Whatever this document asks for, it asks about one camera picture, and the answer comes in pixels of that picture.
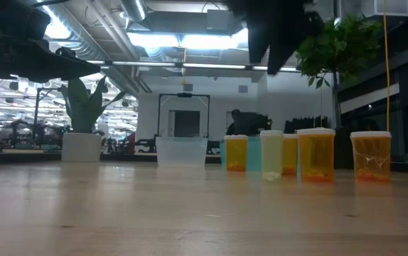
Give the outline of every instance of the desk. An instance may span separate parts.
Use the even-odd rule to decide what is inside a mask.
[[[0,165],[0,255],[408,255],[408,174],[278,183],[153,163]]]

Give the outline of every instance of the clear plastic container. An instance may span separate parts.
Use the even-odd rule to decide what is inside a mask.
[[[225,136],[227,171],[247,170],[247,141],[245,135]]]
[[[261,171],[261,139],[248,137],[247,142],[247,171]]]
[[[262,178],[278,181],[283,172],[283,132],[262,131]]]
[[[297,176],[297,134],[283,135],[283,176]]]
[[[353,132],[354,172],[358,180],[390,181],[390,132]]]
[[[302,129],[297,132],[297,135],[299,136],[301,179],[333,181],[335,131],[324,128]]]
[[[206,138],[157,137],[159,166],[204,167]]]

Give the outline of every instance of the fluorescent light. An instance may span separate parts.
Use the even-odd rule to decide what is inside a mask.
[[[291,67],[282,67],[280,69],[280,71],[283,71],[283,72],[298,72],[297,68],[291,68]]]
[[[142,61],[113,61],[114,65],[131,65],[141,67],[175,67],[175,63],[155,63],[155,62],[142,62]]]
[[[91,80],[91,81],[98,81],[104,77],[101,73],[95,73],[91,75],[86,75],[85,77],[81,77],[81,80]]]
[[[177,47],[178,40],[174,35],[159,35],[147,33],[128,33],[131,43],[145,48]]]
[[[53,100],[54,102],[57,102],[58,104],[62,104],[62,105],[64,105],[65,104],[65,100],[62,100],[62,99],[55,99],[55,100]]]
[[[235,47],[237,47],[239,43],[248,43],[248,28],[244,28],[232,35],[231,41],[235,44]]]
[[[244,65],[221,65],[221,64],[201,64],[201,63],[184,63],[184,68],[224,68],[224,69],[245,69]]]
[[[47,6],[43,10],[50,16],[50,23],[46,28],[45,34],[54,39],[67,39],[71,36],[71,31],[59,20],[59,18]]]
[[[95,64],[95,65],[104,65],[103,60],[88,60],[88,63]]]
[[[229,36],[187,35],[181,42],[181,46],[190,49],[225,50],[237,48],[236,42]]]
[[[267,71],[267,69],[268,69],[268,67],[266,67],[266,66],[254,66],[253,67],[253,70],[256,70],[256,71]],[[283,72],[298,72],[298,70],[296,68],[293,68],[293,67],[282,67],[280,69],[280,71],[283,71]]]
[[[259,71],[267,71],[267,67],[264,66],[254,66],[253,70],[259,70]]]

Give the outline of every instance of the pole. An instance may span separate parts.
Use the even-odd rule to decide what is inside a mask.
[[[156,134],[160,135],[160,109],[161,109],[161,98],[163,97],[163,94],[160,93],[159,95],[159,117],[158,117],[158,123],[156,127]]]
[[[343,12],[341,8],[341,0],[333,0],[333,16],[338,18],[338,10],[340,9],[340,18],[343,18]],[[340,115],[340,103],[338,102],[338,78],[337,72],[333,73],[333,108],[335,109],[335,127],[340,128],[341,126],[341,115]]]
[[[207,97],[209,103],[207,104],[207,138],[210,139],[209,123],[210,123],[210,96]]]
[[[36,101],[35,101],[35,116],[33,117],[33,125],[35,126],[37,121],[38,121],[38,107],[40,105],[40,92],[41,88],[36,89]],[[32,137],[35,139],[36,134],[34,131],[32,131]]]

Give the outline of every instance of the white wall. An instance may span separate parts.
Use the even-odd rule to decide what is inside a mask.
[[[154,91],[139,96],[138,128],[136,139],[150,139],[157,129],[159,93],[183,91],[182,78],[161,79],[145,77],[144,80]],[[299,73],[279,73],[275,77],[264,76],[258,83],[249,78],[187,78],[194,85],[193,94],[210,95],[210,136],[220,140],[226,133],[226,114],[234,109],[243,112],[258,112],[272,118],[272,129],[284,129],[286,120],[300,117],[318,117],[321,114],[321,91],[315,85],[308,86],[306,77]],[[238,93],[238,85],[248,85],[249,92]],[[332,90],[323,86],[323,113],[334,119]],[[207,107],[197,98],[171,97],[161,108],[160,130],[168,134],[170,110],[200,111],[200,136],[207,131]]]
[[[159,93],[178,93],[183,91],[182,78],[161,79],[145,77],[147,85],[154,91],[152,94],[139,96],[138,128],[136,139],[150,139],[157,129]],[[210,127],[212,140],[220,140],[226,134],[226,114],[234,109],[243,112],[257,112],[257,84],[249,78],[187,78],[193,84],[193,94],[210,95]],[[248,85],[248,93],[240,94],[239,85]],[[190,110],[200,112],[200,136],[207,132],[207,107],[197,98],[171,97],[161,107],[160,131],[163,136],[168,134],[168,118],[170,110]]]
[[[323,86],[323,115],[334,126],[332,89]],[[287,120],[293,118],[318,117],[321,115],[321,90],[316,85],[308,86],[306,77],[299,73],[279,73],[266,76],[258,83],[258,110],[272,118],[272,129],[284,130]]]

